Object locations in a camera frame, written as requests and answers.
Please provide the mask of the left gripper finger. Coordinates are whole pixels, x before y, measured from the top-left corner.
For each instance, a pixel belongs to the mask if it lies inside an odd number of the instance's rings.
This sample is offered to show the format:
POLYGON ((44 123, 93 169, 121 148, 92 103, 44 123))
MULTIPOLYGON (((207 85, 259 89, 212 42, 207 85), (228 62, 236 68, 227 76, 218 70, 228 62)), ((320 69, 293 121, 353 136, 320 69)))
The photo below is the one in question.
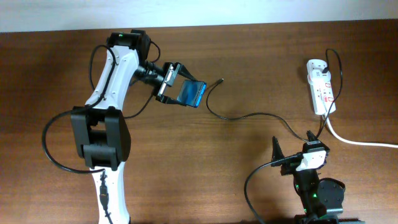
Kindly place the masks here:
POLYGON ((193 81, 197 81, 197 79, 186 69, 184 65, 181 65, 178 74, 193 81))
POLYGON ((161 102, 164 104, 168 104, 168 105, 181 105, 181 106, 187 106, 185 103, 182 103, 181 101, 178 101, 176 99, 173 99, 169 96, 165 96, 163 95, 161 97, 161 102))

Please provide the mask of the blue screen Galaxy smartphone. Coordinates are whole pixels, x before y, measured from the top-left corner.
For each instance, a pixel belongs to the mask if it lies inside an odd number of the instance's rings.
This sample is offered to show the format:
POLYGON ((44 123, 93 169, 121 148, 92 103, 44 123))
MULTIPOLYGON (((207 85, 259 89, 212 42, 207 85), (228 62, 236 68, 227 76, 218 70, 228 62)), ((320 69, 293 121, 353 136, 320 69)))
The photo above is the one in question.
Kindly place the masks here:
POLYGON ((177 101, 185 106, 197 108, 206 89, 206 83, 185 80, 178 94, 177 101))

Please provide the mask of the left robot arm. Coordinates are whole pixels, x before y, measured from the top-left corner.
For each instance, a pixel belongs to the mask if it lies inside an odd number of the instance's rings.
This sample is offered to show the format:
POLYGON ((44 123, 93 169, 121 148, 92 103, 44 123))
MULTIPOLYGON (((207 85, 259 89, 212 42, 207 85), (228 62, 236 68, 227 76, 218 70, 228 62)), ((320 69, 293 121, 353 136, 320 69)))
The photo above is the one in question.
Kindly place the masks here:
POLYGON ((132 79, 153 86, 152 96, 170 104, 199 106, 206 83, 179 62, 158 67, 147 57, 152 41, 143 30, 113 32, 106 41, 107 61, 87 110, 76 107, 71 123, 78 155, 95 183, 100 223, 130 223, 124 193, 124 166, 131 135, 123 115, 132 79))

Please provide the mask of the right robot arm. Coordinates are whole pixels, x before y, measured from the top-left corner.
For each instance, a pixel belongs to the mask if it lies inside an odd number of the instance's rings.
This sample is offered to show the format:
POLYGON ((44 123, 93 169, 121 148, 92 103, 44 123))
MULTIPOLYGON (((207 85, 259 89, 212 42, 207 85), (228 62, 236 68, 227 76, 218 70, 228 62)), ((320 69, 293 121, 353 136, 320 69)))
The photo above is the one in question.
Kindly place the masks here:
POLYGON ((343 213, 345 184, 332 178, 319 178, 318 170, 326 165, 330 148, 311 132, 300 152, 285 157, 277 138, 272 138, 272 166, 280 167, 282 176, 292 175, 294 189, 300 197, 304 214, 295 223, 338 223, 343 213))

